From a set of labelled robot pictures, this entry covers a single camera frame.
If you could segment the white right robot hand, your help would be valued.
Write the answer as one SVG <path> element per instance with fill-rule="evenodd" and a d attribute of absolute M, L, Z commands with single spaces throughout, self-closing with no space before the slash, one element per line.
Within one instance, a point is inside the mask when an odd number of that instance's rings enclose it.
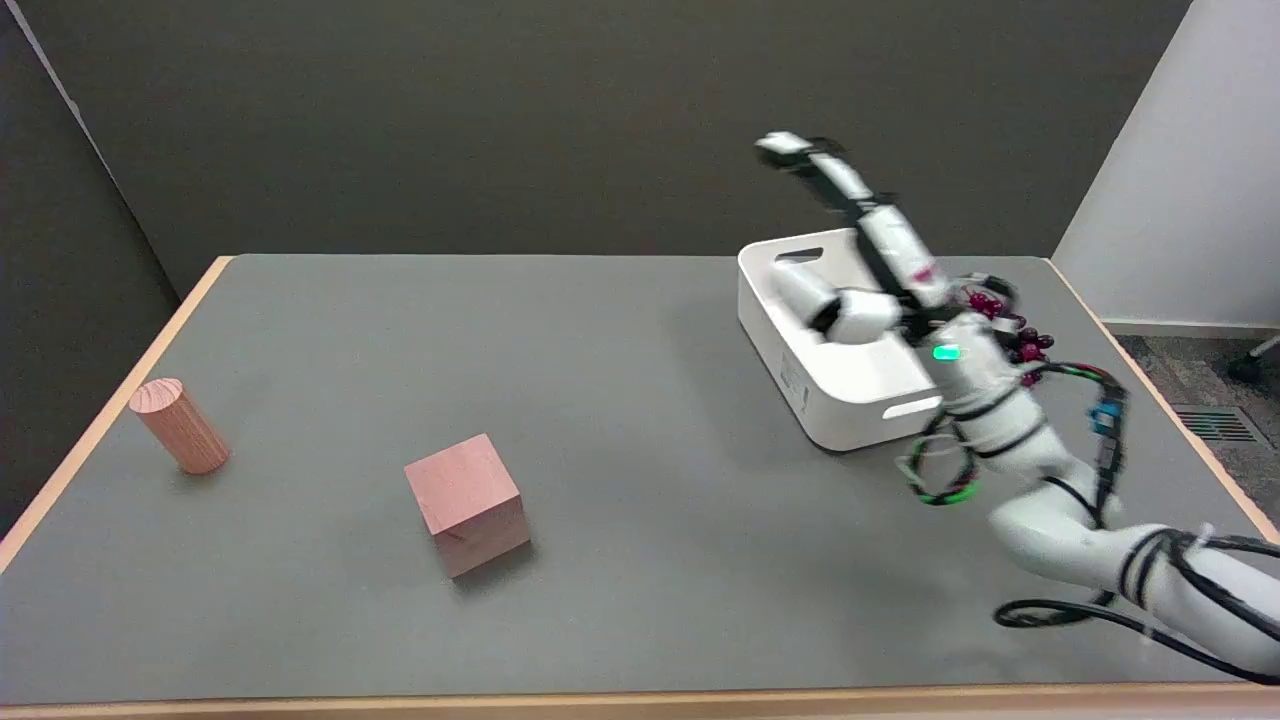
<path fill-rule="evenodd" d="M 805 329 L 836 345 L 868 345 L 896 334 L 938 386 L 1014 377 L 1015 366 L 988 322 L 955 299 L 951 278 L 908 218 L 831 143 L 772 131 L 754 149 L 763 164 L 803 182 L 844 222 L 856 259 L 876 284 L 838 288 L 805 263 L 773 261 L 774 296 Z"/>

